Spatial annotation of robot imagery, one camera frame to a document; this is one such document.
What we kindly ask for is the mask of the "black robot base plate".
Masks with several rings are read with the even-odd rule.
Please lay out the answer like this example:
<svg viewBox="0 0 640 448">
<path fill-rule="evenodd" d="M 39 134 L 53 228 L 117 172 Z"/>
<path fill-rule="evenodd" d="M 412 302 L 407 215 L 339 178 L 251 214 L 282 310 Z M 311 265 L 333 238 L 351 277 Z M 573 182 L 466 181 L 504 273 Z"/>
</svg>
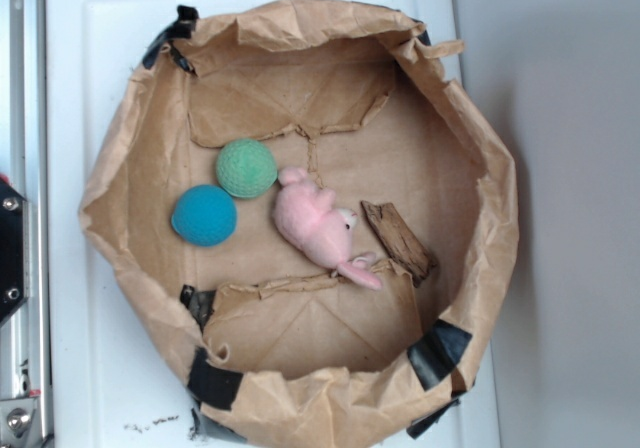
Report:
<svg viewBox="0 0 640 448">
<path fill-rule="evenodd" d="M 1 326 L 25 302 L 25 204 L 26 200 L 1 175 L 0 282 Z"/>
</svg>

